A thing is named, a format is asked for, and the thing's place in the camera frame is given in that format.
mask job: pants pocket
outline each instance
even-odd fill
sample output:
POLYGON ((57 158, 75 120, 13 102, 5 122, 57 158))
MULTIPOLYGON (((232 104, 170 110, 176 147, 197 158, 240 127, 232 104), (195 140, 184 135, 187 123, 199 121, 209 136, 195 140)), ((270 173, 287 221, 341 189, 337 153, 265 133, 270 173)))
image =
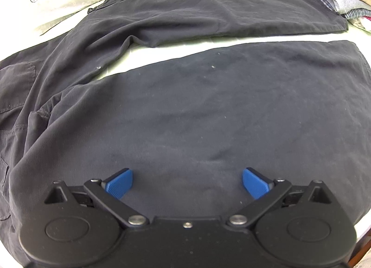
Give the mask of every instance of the pants pocket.
POLYGON ((8 202, 8 187, 5 183, 8 175, 9 166, 0 157, 0 221, 6 220, 10 217, 10 207, 8 202))
POLYGON ((13 127, 35 81, 35 66, 28 62, 0 69, 0 129, 13 127))

